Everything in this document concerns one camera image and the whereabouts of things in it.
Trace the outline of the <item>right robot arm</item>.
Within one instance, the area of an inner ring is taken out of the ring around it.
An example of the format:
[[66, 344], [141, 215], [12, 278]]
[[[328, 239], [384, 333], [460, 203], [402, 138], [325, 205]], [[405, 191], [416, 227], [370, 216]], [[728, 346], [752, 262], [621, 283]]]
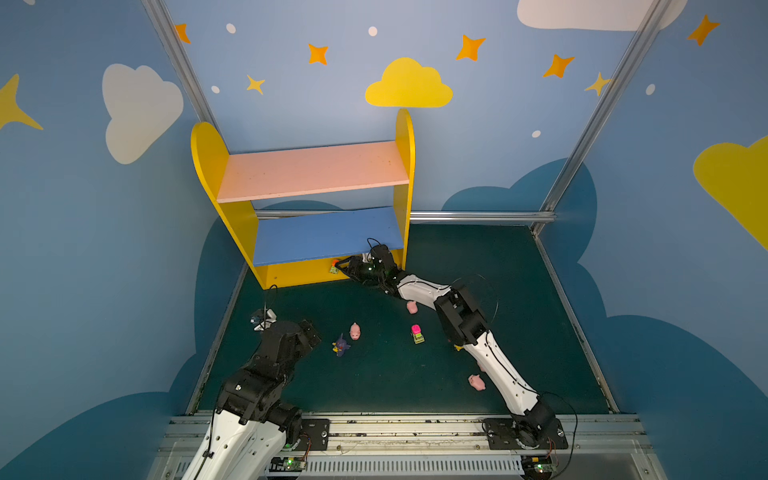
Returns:
[[512, 436], [521, 445], [549, 446], [560, 437], [562, 426], [554, 410], [506, 357], [466, 286], [442, 285], [408, 273], [384, 245], [338, 260], [334, 268], [362, 285], [432, 308], [450, 342], [468, 352], [500, 392], [514, 421]]

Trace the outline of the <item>pink top toy car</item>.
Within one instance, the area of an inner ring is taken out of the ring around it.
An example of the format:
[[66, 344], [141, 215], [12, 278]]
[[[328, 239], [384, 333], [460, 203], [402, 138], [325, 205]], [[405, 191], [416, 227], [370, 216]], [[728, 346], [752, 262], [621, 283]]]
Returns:
[[418, 324], [411, 326], [411, 336], [416, 345], [422, 344], [425, 341], [422, 329]]

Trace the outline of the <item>purple creature toy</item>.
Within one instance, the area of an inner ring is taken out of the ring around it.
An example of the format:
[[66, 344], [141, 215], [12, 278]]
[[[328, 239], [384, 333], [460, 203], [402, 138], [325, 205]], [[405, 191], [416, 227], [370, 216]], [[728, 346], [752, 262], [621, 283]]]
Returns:
[[344, 334], [341, 334], [339, 338], [333, 343], [333, 352], [337, 357], [342, 357], [350, 348], [351, 345], [345, 339]]

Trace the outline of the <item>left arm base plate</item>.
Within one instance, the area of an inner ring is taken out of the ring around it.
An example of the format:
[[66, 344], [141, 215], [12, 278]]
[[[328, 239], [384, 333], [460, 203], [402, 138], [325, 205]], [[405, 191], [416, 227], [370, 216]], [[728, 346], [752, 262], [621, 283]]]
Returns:
[[303, 419], [297, 438], [286, 445], [289, 451], [326, 451], [330, 437], [330, 420], [327, 418]]

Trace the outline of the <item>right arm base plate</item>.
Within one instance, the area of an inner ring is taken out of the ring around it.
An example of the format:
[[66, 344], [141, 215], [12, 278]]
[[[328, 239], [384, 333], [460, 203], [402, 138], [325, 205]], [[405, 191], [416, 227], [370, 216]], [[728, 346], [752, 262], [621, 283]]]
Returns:
[[569, 448], [567, 435], [557, 418], [539, 425], [523, 417], [491, 417], [482, 420], [482, 429], [491, 450]]

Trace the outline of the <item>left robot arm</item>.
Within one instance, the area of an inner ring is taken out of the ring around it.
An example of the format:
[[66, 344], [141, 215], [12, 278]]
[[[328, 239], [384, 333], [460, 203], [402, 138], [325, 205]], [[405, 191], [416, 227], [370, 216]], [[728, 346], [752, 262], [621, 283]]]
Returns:
[[296, 364], [321, 343], [314, 326], [278, 320], [262, 332], [246, 364], [218, 394], [205, 436], [186, 479], [258, 479], [302, 430], [302, 411], [282, 393]]

